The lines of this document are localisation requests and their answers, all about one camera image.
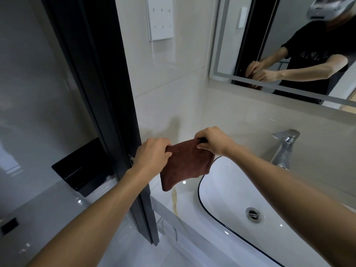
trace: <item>hand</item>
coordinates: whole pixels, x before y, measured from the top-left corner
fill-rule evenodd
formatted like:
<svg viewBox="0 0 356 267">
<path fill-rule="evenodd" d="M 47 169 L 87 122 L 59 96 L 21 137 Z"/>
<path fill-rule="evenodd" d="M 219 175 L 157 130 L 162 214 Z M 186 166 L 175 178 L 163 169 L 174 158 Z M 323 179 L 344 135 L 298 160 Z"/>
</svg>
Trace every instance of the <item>hand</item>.
<svg viewBox="0 0 356 267">
<path fill-rule="evenodd" d="M 166 152 L 166 147 L 171 145 L 170 139 L 149 138 L 136 152 L 132 170 L 142 173 L 148 182 L 158 175 L 171 157 L 171 152 Z"/>
<path fill-rule="evenodd" d="M 258 61 L 253 61 L 250 63 L 246 69 L 245 77 L 249 77 L 250 75 L 255 75 L 256 72 L 263 69 L 263 63 Z"/>
<path fill-rule="evenodd" d="M 206 138 L 208 143 L 201 143 L 197 148 L 209 150 L 218 156 L 227 156 L 229 149 L 237 145 L 217 126 L 199 131 L 194 138 Z"/>
<path fill-rule="evenodd" d="M 262 70 L 257 72 L 252 79 L 268 83 L 275 80 L 281 80 L 282 78 L 279 71 Z"/>
</svg>

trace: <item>chrome faucet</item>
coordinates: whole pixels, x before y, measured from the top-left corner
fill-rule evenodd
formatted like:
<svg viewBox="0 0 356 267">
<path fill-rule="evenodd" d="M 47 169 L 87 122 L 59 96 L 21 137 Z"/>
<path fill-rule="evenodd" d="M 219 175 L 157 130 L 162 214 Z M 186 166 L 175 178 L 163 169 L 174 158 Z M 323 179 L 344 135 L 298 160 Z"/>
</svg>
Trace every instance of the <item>chrome faucet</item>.
<svg viewBox="0 0 356 267">
<path fill-rule="evenodd" d="M 289 160 L 291 158 L 293 143 L 295 143 L 296 139 L 300 136 L 300 132 L 295 129 L 288 129 L 287 131 L 272 134 L 272 136 L 275 139 L 280 139 L 281 145 L 273 156 L 271 163 L 289 170 Z"/>
</svg>

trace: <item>floor drain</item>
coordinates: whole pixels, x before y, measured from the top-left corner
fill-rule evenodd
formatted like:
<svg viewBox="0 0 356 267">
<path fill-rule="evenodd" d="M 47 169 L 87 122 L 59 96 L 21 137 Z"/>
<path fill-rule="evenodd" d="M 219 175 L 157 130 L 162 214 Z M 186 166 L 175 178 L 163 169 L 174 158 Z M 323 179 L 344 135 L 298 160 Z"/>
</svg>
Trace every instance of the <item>floor drain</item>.
<svg viewBox="0 0 356 267">
<path fill-rule="evenodd" d="M 247 208 L 246 209 L 246 216 L 253 223 L 260 223 L 261 222 L 261 214 L 255 208 L 252 208 L 252 207 Z"/>
</svg>

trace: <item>mirror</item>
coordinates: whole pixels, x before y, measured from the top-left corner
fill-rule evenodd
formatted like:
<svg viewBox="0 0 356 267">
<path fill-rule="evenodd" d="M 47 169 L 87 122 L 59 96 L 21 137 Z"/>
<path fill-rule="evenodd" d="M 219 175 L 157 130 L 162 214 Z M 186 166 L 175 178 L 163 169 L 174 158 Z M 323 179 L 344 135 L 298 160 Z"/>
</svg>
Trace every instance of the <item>mirror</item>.
<svg viewBox="0 0 356 267">
<path fill-rule="evenodd" d="M 220 0 L 210 77 L 356 113 L 356 0 Z"/>
</svg>

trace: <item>vr headset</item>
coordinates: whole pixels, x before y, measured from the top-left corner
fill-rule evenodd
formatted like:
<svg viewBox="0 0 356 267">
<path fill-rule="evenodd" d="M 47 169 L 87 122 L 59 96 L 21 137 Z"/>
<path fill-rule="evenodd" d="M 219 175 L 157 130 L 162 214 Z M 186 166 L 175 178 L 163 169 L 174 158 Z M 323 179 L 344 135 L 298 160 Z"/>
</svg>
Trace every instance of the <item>vr headset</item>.
<svg viewBox="0 0 356 267">
<path fill-rule="evenodd" d="M 311 21 L 331 21 L 339 17 L 356 0 L 316 0 L 306 16 Z"/>
</svg>

